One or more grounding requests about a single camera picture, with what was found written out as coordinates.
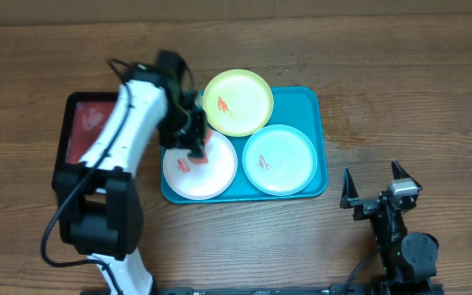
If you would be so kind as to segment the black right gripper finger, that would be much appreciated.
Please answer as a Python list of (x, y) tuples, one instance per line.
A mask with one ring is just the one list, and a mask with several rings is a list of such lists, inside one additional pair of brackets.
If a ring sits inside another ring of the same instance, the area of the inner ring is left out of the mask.
[(421, 184), (418, 183), (412, 176), (410, 176), (403, 168), (402, 166), (399, 164), (399, 162), (397, 160), (393, 160), (392, 163), (391, 163), (391, 167), (392, 167), (392, 172), (393, 172), (393, 178), (394, 179), (411, 179), (415, 186), (418, 188), (418, 189), (421, 189)]
[(359, 200), (358, 193), (356, 191), (356, 186), (352, 179), (351, 173), (348, 168), (344, 171), (343, 179), (343, 191), (341, 196), (342, 202), (355, 202)]

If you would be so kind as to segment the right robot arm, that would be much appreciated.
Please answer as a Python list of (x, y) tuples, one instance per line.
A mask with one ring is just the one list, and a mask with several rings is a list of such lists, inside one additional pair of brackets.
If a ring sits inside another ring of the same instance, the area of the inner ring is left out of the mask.
[[(409, 233), (403, 220), (403, 214), (416, 207), (422, 186), (396, 160), (391, 166), (393, 180), (378, 197), (368, 199), (359, 197), (350, 171), (344, 171), (340, 207), (352, 209), (353, 220), (370, 222), (377, 248), (353, 269), (343, 293), (442, 294), (443, 287), (431, 282), (437, 274), (438, 240), (427, 233)], [(356, 274), (376, 256), (380, 256), (384, 274), (354, 287)]]

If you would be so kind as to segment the green-rimmed plate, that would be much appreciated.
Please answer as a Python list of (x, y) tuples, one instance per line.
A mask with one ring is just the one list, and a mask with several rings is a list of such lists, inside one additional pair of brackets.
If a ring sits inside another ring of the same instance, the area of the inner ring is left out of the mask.
[(208, 123), (222, 134), (254, 134), (269, 121), (274, 110), (270, 86), (249, 70), (227, 70), (215, 76), (202, 95)]

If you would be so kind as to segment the green and orange sponge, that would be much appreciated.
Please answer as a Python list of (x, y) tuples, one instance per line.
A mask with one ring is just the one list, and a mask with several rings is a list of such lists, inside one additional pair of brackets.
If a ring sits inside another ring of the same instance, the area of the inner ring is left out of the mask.
[[(207, 128), (206, 129), (206, 134), (204, 138), (204, 143), (208, 144), (212, 136), (212, 129)], [(206, 152), (206, 147), (203, 147), (200, 152), (190, 152), (188, 154), (188, 159), (196, 165), (201, 165), (201, 164), (207, 164), (208, 163), (208, 157), (207, 157), (207, 152)]]

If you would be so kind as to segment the white plate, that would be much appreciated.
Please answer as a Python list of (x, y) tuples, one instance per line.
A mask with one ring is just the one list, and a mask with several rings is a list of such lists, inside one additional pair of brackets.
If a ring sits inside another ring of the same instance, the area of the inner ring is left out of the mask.
[(188, 158), (184, 149), (167, 149), (161, 154), (161, 191), (174, 203), (214, 202), (229, 188), (238, 171), (234, 145), (213, 131), (202, 163)]

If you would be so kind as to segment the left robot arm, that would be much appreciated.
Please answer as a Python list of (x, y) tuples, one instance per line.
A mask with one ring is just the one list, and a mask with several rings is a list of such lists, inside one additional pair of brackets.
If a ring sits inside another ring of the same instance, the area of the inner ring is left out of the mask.
[[(106, 278), (106, 294), (156, 293), (138, 250), (143, 208), (135, 174), (154, 131), (162, 147), (206, 159), (207, 120), (197, 102), (199, 93), (182, 89), (182, 78), (190, 72), (184, 61), (130, 64), (118, 74), (117, 94), (77, 92), (68, 97), (52, 179), (58, 209), (40, 243), (41, 256), (50, 266), (64, 266), (47, 255), (48, 236), (59, 225), (62, 241), (83, 255), (67, 265), (96, 265)], [(98, 138), (70, 164), (76, 110), (86, 102), (115, 106)]]

